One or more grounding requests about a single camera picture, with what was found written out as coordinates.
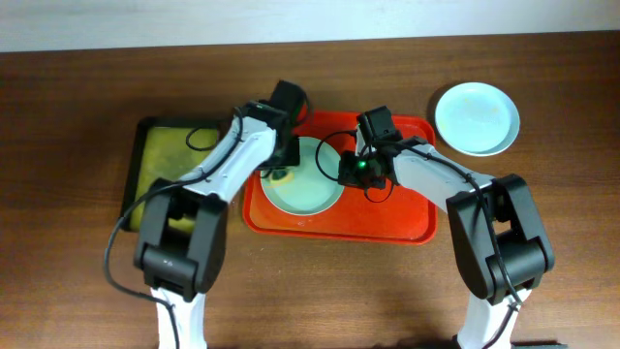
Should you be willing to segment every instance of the red tray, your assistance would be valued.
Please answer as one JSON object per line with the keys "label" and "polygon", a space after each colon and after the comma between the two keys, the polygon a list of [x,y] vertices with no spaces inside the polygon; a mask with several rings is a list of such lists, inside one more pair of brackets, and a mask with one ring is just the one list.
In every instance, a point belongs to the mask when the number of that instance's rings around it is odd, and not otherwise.
{"label": "red tray", "polygon": [[[316,111],[314,118],[295,132],[300,136],[322,139],[334,131],[355,129],[358,115],[358,112]],[[393,120],[404,138],[420,136],[435,144],[435,133],[426,120],[403,115],[395,115]],[[347,135],[332,137],[328,143],[338,153],[355,148],[354,138]],[[371,190],[368,196],[378,201],[387,193],[387,189]],[[400,186],[395,187],[389,199],[380,204],[367,201],[363,190],[347,187],[331,208],[310,216],[296,216],[271,204],[264,195],[258,174],[248,179],[243,219],[257,233],[400,244],[426,243],[437,231],[435,205]]]}

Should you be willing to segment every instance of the round white plate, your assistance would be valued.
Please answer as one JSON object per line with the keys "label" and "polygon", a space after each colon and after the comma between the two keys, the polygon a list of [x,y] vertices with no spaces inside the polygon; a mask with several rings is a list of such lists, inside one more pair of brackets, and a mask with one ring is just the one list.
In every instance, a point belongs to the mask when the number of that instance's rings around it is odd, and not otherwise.
{"label": "round white plate", "polygon": [[506,150],[519,133],[519,112],[511,98],[481,82],[461,83],[437,104],[439,134],[454,149],[489,156]]}
{"label": "round white plate", "polygon": [[[315,162],[319,142],[315,138],[300,137],[300,163],[297,167],[287,168],[291,172],[289,177],[284,180],[261,179],[264,194],[274,206],[290,214],[311,215],[323,212],[338,201],[345,188],[319,172]],[[321,145],[319,161],[328,175],[338,177],[340,155],[331,145]]]}

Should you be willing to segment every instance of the white bowl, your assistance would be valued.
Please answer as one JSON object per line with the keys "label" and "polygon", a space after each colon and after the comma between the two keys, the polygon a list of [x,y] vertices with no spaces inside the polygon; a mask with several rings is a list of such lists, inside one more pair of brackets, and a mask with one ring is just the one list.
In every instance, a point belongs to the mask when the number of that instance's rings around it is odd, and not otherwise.
{"label": "white bowl", "polygon": [[[323,212],[338,201],[344,186],[319,172],[315,162],[319,142],[311,137],[299,138],[300,164],[287,168],[293,175],[289,180],[261,179],[264,194],[274,206],[289,214],[312,215]],[[331,145],[321,145],[319,162],[328,175],[338,177],[340,155]]]}
{"label": "white bowl", "polygon": [[481,82],[448,90],[435,109],[435,124],[446,143],[464,154],[489,156],[511,146],[519,133],[519,112],[506,93]]}

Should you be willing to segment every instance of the robotic arm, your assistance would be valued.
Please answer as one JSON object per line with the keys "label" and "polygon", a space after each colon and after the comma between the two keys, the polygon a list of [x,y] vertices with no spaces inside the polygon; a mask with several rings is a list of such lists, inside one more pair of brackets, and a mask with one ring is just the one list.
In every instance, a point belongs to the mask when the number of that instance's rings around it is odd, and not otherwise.
{"label": "robotic arm", "polygon": [[[224,261],[228,204],[254,170],[299,164],[293,128],[306,101],[297,86],[280,81],[269,101],[249,103],[237,111],[229,133],[181,180],[209,176],[147,202],[134,264],[143,271],[152,295],[172,304],[181,348],[206,348],[202,334],[205,294]],[[439,154],[425,140],[403,140],[385,107],[365,112],[357,121],[356,151],[341,154],[338,181],[367,189],[385,188],[389,179],[446,211],[458,269],[472,293],[458,345],[510,348],[518,306],[513,305],[515,294],[509,289],[518,289],[516,298],[525,300],[554,263],[525,182],[516,175],[496,179],[474,173]],[[472,181],[478,184],[493,217],[511,221],[511,229],[497,237],[502,257],[486,233],[481,196]],[[160,179],[153,186],[168,184]],[[195,221],[190,236],[169,225],[169,220],[184,216]],[[167,309],[157,306],[160,349],[174,348],[175,331]]]}

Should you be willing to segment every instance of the brown table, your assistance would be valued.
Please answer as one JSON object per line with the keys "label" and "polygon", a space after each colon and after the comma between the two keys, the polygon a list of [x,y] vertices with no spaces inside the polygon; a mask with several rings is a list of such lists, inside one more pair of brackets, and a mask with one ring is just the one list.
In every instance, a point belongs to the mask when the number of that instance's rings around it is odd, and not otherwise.
{"label": "brown table", "polygon": [[[102,274],[136,123],[207,112],[296,81],[317,108],[382,104],[428,116],[458,81],[506,91],[521,133],[506,152],[453,160],[530,185],[557,256],[514,340],[620,344],[620,33],[456,37],[0,55],[0,347],[155,348],[155,306]],[[468,291],[447,217],[423,246],[258,235],[238,199],[228,256],[206,308],[213,347],[368,348],[448,338]],[[121,282],[136,235],[113,253]]]}

